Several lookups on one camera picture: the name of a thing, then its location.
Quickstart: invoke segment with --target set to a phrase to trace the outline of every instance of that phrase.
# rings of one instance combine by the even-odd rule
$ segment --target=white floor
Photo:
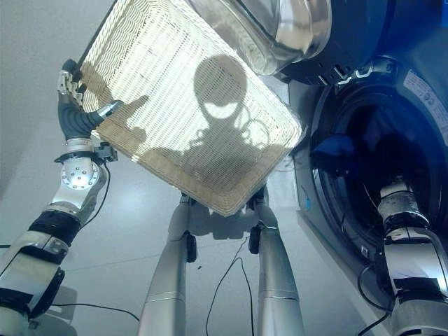
[[[39,215],[59,184],[64,150],[56,115],[59,66],[76,59],[112,0],[5,0],[1,22],[1,181],[0,243],[11,243]],[[293,267],[307,335],[355,335],[365,324],[297,220],[292,165],[286,161],[269,178],[271,206]],[[56,303],[92,303],[139,315],[179,191],[120,156],[110,164],[111,189],[100,215],[76,238],[62,264],[66,270]],[[206,211],[197,206],[196,211]],[[215,287],[248,235],[250,219],[213,215],[192,228],[198,259],[187,269],[187,335],[205,335]],[[258,257],[241,252],[254,293]],[[134,335],[137,323],[126,314],[89,307],[52,308],[38,319],[37,335]],[[218,293],[210,336],[250,335],[249,294],[235,267]]]

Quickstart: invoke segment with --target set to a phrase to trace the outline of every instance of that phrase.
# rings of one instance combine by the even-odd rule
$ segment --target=woven basket
[[[302,131],[183,0],[117,0],[81,70],[86,111],[125,102],[97,135],[224,216],[259,189]]]

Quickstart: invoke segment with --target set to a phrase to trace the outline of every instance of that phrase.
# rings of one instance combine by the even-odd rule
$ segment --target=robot
[[[98,111],[84,112],[79,101],[86,87],[78,86],[80,77],[78,65],[71,60],[59,75],[59,124],[66,138],[66,153],[56,159],[63,165],[59,190],[3,255],[3,336],[23,335],[29,319],[44,314],[52,304],[64,278],[60,265],[76,234],[90,222],[98,192],[106,184],[106,162],[117,158],[109,144],[95,148],[90,137],[91,131],[123,103],[112,101]],[[193,202],[182,195],[173,213],[167,243],[141,313],[139,336],[180,336],[186,332],[186,263],[194,262],[197,256],[195,238],[188,230]],[[302,336],[298,291],[265,188],[247,206],[258,216],[249,249],[260,256],[259,334]],[[420,212],[412,188],[401,176],[382,188],[378,212],[385,235],[374,268],[378,284],[391,296],[390,306],[380,307],[386,315],[378,323],[390,316],[394,336],[448,335],[448,257]]]
[[[78,86],[77,63],[64,63],[59,75],[59,124],[66,139],[61,185],[51,203],[3,255],[0,271],[0,335],[23,335],[29,319],[44,314],[60,287],[60,265],[76,234],[92,219],[99,191],[106,184],[106,162],[117,160],[108,143],[94,147],[91,131],[116,112],[123,102],[92,113],[79,105],[86,87]],[[139,336],[180,336],[186,333],[186,263],[197,257],[195,237],[188,231],[194,200],[182,194],[168,229],[148,296],[143,306]],[[299,296],[277,220],[267,205],[265,189],[248,207],[259,218],[249,245],[260,255],[260,335],[304,335]]]

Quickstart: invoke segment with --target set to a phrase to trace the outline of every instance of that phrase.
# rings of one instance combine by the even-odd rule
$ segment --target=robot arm
[[[91,131],[123,103],[112,101],[92,113],[79,105],[85,86],[77,64],[69,60],[62,67],[59,82],[59,124],[66,138],[61,162],[61,185],[51,203],[5,252],[0,268],[0,335],[22,335],[28,319],[49,308],[64,271],[60,264],[78,231],[95,209],[98,192],[104,186],[103,161],[116,160],[107,143],[95,148]]]
[[[393,335],[448,335],[448,257],[411,188],[402,181],[383,188],[378,211],[386,235],[375,268],[395,299]]]

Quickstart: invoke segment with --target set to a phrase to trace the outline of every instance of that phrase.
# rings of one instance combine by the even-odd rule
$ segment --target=black cable
[[[102,309],[108,309],[108,310],[115,310],[117,312],[122,312],[122,313],[126,313],[129,314],[130,316],[132,316],[134,319],[136,319],[137,321],[140,321],[140,319],[135,316],[133,313],[131,313],[130,311],[124,310],[124,309],[119,309],[119,308],[111,308],[111,307],[105,307],[105,306],[99,306],[98,304],[90,304],[90,303],[67,303],[67,304],[52,304],[52,306],[55,307],[69,307],[69,306],[86,306],[86,307],[94,307],[94,308],[102,308]]]
[[[386,312],[385,315],[383,317],[381,317],[378,321],[375,321],[374,323],[372,323],[371,325],[367,326],[366,328],[362,329],[359,333],[358,336],[363,336],[366,332],[368,332],[370,329],[378,326],[380,323],[383,323],[384,320],[386,320],[389,317],[389,312]]]
[[[90,223],[91,221],[93,221],[93,220],[95,219],[95,217],[98,216],[99,212],[101,211],[101,209],[102,209],[102,207],[103,207],[103,205],[104,205],[104,202],[106,201],[107,193],[109,192],[109,186],[110,186],[110,184],[111,184],[111,171],[110,171],[109,168],[107,167],[107,164],[106,164],[106,161],[105,161],[105,160],[103,161],[103,163],[104,163],[104,168],[105,168],[106,171],[107,171],[107,185],[106,185],[106,191],[104,192],[103,200],[101,201],[101,204],[99,205],[98,210],[97,210],[97,212],[95,213],[95,215],[93,215],[93,216],[91,217],[91,219],[89,219],[89,220],[84,224],[84,226],[80,229],[80,231],[81,231],[83,228],[85,228],[85,227],[87,226],[88,223]]]
[[[209,319],[210,319],[211,309],[213,308],[213,305],[215,303],[215,299],[216,299],[216,295],[218,294],[219,287],[221,286],[222,282],[224,281],[224,279],[227,276],[227,274],[229,273],[229,271],[232,269],[233,265],[238,260],[241,262],[241,269],[243,270],[244,278],[246,279],[247,288],[249,290],[249,297],[251,299],[251,328],[252,328],[252,336],[255,335],[254,329],[253,329],[253,303],[252,303],[253,300],[252,300],[251,285],[250,285],[249,280],[247,278],[246,270],[244,269],[243,260],[240,257],[237,258],[238,253],[241,251],[243,245],[247,242],[247,239],[248,239],[248,237],[246,237],[245,240],[239,246],[237,252],[235,253],[234,258],[232,259],[232,262],[230,263],[230,266],[227,268],[227,270],[225,271],[224,275],[221,277],[221,279],[220,279],[220,281],[219,281],[219,283],[218,283],[218,285],[216,287],[215,293],[213,294],[213,300],[211,301],[209,313],[207,314],[207,320],[205,322],[205,334],[206,334],[206,336],[209,336]]]
[[[363,297],[363,299],[368,302],[370,305],[372,305],[373,307],[382,310],[383,312],[387,312],[387,313],[391,313],[391,310],[389,308],[384,308],[376,303],[374,303],[373,301],[371,301],[371,299],[369,299],[363,292],[363,288],[361,287],[361,279],[363,278],[364,273],[366,273],[368,270],[370,270],[370,268],[372,268],[373,264],[370,264],[368,266],[366,266],[361,273],[358,275],[358,290],[359,293],[361,294],[361,296]]]

